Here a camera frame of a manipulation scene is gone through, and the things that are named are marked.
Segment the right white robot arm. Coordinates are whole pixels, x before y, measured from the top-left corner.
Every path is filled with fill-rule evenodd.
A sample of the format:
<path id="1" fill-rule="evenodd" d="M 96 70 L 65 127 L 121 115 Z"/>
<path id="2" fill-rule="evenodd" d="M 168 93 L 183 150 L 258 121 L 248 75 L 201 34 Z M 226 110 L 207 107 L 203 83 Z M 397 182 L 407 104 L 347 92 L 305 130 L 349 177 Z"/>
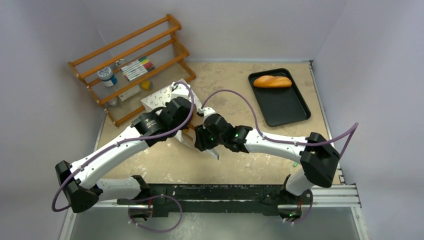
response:
<path id="1" fill-rule="evenodd" d="M 340 160 L 340 154 L 316 132 L 308 137 L 274 135 L 275 141 L 260 135 L 256 128 L 232 126 L 220 114 L 213 113 L 194 128 L 195 148 L 204 152 L 218 145 L 234 153 L 261 153 L 291 160 L 301 169 L 286 177 L 280 196 L 294 203 L 313 186 L 330 188 Z"/>

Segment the black plastic tray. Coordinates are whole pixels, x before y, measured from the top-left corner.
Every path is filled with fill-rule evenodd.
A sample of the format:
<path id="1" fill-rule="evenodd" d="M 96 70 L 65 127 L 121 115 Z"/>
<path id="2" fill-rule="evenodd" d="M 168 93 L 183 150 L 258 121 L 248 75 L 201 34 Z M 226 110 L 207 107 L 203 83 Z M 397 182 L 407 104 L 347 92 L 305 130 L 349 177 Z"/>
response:
<path id="1" fill-rule="evenodd" d="M 287 77 L 292 85 L 284 88 L 254 86 L 254 81 L 262 76 Z M 306 121 L 311 117 L 311 111 L 287 69 L 276 68 L 251 73 L 248 76 L 248 82 L 268 126 L 279 127 Z"/>

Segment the long fake bread loaf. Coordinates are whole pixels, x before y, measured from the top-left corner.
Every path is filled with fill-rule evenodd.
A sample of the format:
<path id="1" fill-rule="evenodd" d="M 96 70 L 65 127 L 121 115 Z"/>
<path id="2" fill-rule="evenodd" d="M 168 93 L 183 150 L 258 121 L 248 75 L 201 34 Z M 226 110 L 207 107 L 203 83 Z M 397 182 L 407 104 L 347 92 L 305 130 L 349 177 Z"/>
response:
<path id="1" fill-rule="evenodd" d="M 253 86 L 257 88 L 289 88 L 292 81 L 285 76 L 264 75 L 253 81 Z"/>

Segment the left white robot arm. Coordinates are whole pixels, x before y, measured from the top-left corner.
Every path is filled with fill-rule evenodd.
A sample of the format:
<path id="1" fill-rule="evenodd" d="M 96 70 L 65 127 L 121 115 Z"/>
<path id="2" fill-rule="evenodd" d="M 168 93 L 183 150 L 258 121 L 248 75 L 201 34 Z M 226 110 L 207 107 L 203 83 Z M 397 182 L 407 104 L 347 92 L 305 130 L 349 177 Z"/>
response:
<path id="1" fill-rule="evenodd" d="M 142 113 L 116 138 L 90 155 L 72 163 L 65 160 L 57 163 L 54 169 L 59 190 L 54 195 L 52 210 L 63 211 L 56 206 L 60 193 L 68 201 L 66 208 L 75 213 L 112 199 L 128 199 L 138 205 L 146 203 L 149 191 L 141 176 L 106 180 L 104 175 L 129 157 L 187 129 L 195 110 L 190 98 L 174 97 L 164 106 Z"/>

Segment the patterned white paper bag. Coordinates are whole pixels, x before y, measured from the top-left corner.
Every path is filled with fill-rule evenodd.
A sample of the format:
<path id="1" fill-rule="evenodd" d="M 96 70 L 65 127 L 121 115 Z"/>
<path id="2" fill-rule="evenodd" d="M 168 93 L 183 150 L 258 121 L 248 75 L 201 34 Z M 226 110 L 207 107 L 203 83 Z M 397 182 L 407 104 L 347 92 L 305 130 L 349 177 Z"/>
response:
<path id="1" fill-rule="evenodd" d="M 182 82 L 185 84 L 188 84 L 183 78 L 177 80 L 177 82 Z M 141 100 L 142 105 L 144 106 L 145 110 L 147 112 L 152 111 L 153 109 L 156 109 L 158 107 L 164 107 L 167 102 L 171 100 L 171 90 L 170 85 L 163 87 L 162 89 L 148 95 L 147 97 L 143 98 Z M 197 109 L 202 106 L 202 103 L 200 99 L 197 97 L 197 95 L 194 93 L 194 90 L 192 90 L 193 96 L 194 96 L 194 114 L 197 113 Z M 179 130 L 176 132 L 176 135 L 173 137 L 176 140 L 178 140 L 180 143 L 186 145 L 189 148 L 194 148 L 194 142 L 188 141 L 183 138 L 182 136 L 182 130 Z"/>

